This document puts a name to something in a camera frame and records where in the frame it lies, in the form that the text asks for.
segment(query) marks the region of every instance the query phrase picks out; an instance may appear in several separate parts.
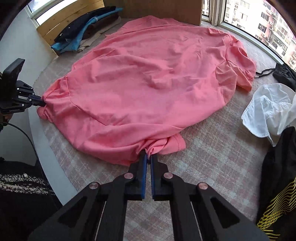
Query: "screw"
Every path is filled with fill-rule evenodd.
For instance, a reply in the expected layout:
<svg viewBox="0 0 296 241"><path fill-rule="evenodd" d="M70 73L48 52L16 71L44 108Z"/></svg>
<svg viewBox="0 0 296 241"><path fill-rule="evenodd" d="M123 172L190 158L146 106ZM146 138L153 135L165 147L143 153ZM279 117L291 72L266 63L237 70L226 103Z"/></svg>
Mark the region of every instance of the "screw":
<svg viewBox="0 0 296 241"><path fill-rule="evenodd" d="M170 173L170 172L166 172L166 173L163 175L163 177L166 178L166 179L171 179L171 178L173 178L173 174Z"/></svg>
<svg viewBox="0 0 296 241"><path fill-rule="evenodd" d="M130 172L127 172L126 174L124 174L124 178L125 179L132 179L133 178L133 174Z"/></svg>
<svg viewBox="0 0 296 241"><path fill-rule="evenodd" d="M208 186L206 183L199 183L199 184L198 184L198 187L199 187L200 189L206 190L209 186Z"/></svg>
<svg viewBox="0 0 296 241"><path fill-rule="evenodd" d="M92 182L92 183L89 184L90 189L97 189L98 187L99 187L99 185L96 182Z"/></svg>

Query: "drawstring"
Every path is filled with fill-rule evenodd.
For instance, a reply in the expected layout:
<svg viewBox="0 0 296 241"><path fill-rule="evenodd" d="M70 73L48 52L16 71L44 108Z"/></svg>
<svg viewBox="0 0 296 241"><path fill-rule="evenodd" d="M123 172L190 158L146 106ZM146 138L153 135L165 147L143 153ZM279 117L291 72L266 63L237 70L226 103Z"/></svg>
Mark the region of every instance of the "drawstring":
<svg viewBox="0 0 296 241"><path fill-rule="evenodd" d="M263 74L263 72L265 72L265 71L269 71L269 70L271 70L269 73L267 73L267 74ZM265 70L263 70L261 73L256 72L256 74L259 75L259 76L255 76L255 78L261 78L261 77L264 77L264 76L270 75L274 70L275 70L275 68L271 68L271 69L265 69Z"/></svg>

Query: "blue gripper pad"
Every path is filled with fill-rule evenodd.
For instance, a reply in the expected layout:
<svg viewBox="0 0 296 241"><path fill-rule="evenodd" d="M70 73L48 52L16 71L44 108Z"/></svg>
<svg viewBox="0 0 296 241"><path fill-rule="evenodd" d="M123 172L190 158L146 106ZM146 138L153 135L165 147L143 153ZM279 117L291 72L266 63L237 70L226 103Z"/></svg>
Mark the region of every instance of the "blue gripper pad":
<svg viewBox="0 0 296 241"><path fill-rule="evenodd" d="M154 166L153 161L151 161L152 156L150 156L150 170L151 170L151 193L152 193L152 199L154 199L155 196L155 183L154 183Z"/></svg>
<svg viewBox="0 0 296 241"><path fill-rule="evenodd" d="M141 197L142 199L145 199L145 193L146 193L146 177L147 177L147 154L145 154L143 158L143 176L141 180Z"/></svg>

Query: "white cloth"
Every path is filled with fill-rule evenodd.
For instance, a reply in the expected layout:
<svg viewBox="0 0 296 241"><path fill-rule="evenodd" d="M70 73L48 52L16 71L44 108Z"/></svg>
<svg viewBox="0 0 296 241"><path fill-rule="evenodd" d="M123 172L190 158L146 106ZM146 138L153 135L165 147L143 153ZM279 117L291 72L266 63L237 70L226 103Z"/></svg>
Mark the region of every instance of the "white cloth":
<svg viewBox="0 0 296 241"><path fill-rule="evenodd" d="M121 22L121 17L118 17L117 20L115 20L113 23L110 23L109 25L107 25L106 27L103 27L102 29L100 29L99 31L97 31L95 33L95 35L93 35L91 38L89 39L84 39L80 41L80 45L79 48L77 49L77 52L81 52L83 51L86 47L91 46L91 44L98 38L101 36L102 33L106 32L107 30L109 30L110 28L114 27L115 25L119 24Z"/></svg>
<svg viewBox="0 0 296 241"><path fill-rule="evenodd" d="M267 137L276 146L281 133L296 126L296 93L276 83L262 85L242 114L243 125L257 137Z"/></svg>

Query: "glass window pane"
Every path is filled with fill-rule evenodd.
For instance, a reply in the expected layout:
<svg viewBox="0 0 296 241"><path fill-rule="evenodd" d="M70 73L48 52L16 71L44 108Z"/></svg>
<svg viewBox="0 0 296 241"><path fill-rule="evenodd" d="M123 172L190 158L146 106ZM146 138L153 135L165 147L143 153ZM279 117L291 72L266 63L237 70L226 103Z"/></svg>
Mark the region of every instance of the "glass window pane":
<svg viewBox="0 0 296 241"><path fill-rule="evenodd" d="M48 3L50 0L32 0L29 2L28 6L31 12L35 12L37 9L41 8L44 4Z"/></svg>
<svg viewBox="0 0 296 241"><path fill-rule="evenodd" d="M291 59L296 63L296 38L273 6L266 0L229 0L225 7L225 22L254 36L296 69L291 64Z"/></svg>
<svg viewBox="0 0 296 241"><path fill-rule="evenodd" d="M58 3L57 5L53 6L51 9L47 10L44 14L36 19L39 25L43 24L47 19L49 19L52 15L57 13L58 11L62 10L64 7L70 5L71 3L77 0L63 0L62 2Z"/></svg>
<svg viewBox="0 0 296 241"><path fill-rule="evenodd" d="M210 12L210 0L202 0L202 14L209 16Z"/></svg>

